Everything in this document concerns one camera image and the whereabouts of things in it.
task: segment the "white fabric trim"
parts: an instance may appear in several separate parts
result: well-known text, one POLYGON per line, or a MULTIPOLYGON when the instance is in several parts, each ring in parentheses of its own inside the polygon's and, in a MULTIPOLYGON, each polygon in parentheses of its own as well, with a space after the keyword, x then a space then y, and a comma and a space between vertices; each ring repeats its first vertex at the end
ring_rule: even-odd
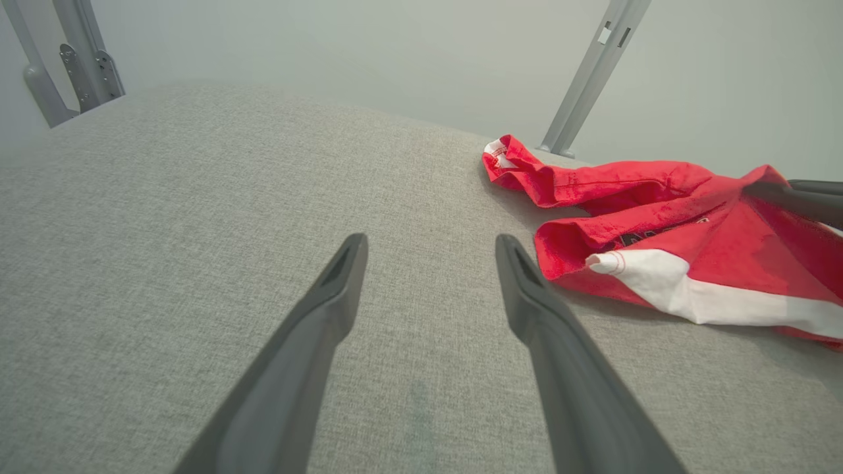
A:
POLYGON ((664 250, 615 250, 586 263, 657 309, 697 324, 790 326, 843 338, 843 308, 837 304, 694 280, 688 262, 664 250))
POLYGON ((518 168, 512 161, 507 159, 507 146, 500 140, 495 140, 483 148, 483 153, 488 153, 497 159, 499 168, 518 168))

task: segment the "table surface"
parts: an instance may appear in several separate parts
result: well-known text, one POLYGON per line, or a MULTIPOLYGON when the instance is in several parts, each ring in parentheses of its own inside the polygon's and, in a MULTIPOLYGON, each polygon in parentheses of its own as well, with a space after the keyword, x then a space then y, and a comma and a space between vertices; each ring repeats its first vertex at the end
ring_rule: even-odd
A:
MULTIPOLYGON (((367 276, 309 471, 553 471, 493 245, 578 214, 491 185, 489 141, 195 83, 3 154, 0 471, 170 471, 354 232, 367 276)), ((558 292, 689 471, 843 471, 843 354, 558 292)))

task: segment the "metal frame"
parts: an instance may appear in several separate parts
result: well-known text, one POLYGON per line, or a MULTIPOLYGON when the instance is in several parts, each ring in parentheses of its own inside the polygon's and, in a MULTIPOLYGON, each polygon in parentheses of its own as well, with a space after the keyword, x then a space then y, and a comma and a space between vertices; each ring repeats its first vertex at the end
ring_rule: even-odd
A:
MULTIPOLYGON (((50 78, 30 29, 26 26, 17 0, 2 0, 3 8, 18 36, 30 64, 24 81, 50 128, 79 115, 64 105, 56 84, 50 78)), ((114 60, 105 52, 90 0, 53 0, 53 8, 67 37, 68 45, 56 45, 66 65, 67 75, 79 100, 80 110, 116 99, 125 93, 114 60)))
POLYGON ((651 0, 611 0, 539 149, 574 158, 570 147, 629 45, 651 0))

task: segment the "red garment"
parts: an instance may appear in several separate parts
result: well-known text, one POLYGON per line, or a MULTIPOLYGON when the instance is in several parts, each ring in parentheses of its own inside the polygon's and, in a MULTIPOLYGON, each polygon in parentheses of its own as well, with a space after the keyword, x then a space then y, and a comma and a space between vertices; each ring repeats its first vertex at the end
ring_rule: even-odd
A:
POLYGON ((492 182, 539 207, 592 215, 536 231, 548 280, 698 324, 783 326, 843 350, 843 238, 745 196, 756 181, 787 183, 770 166, 740 179, 675 161, 568 170, 510 135, 486 146, 483 163, 492 182))

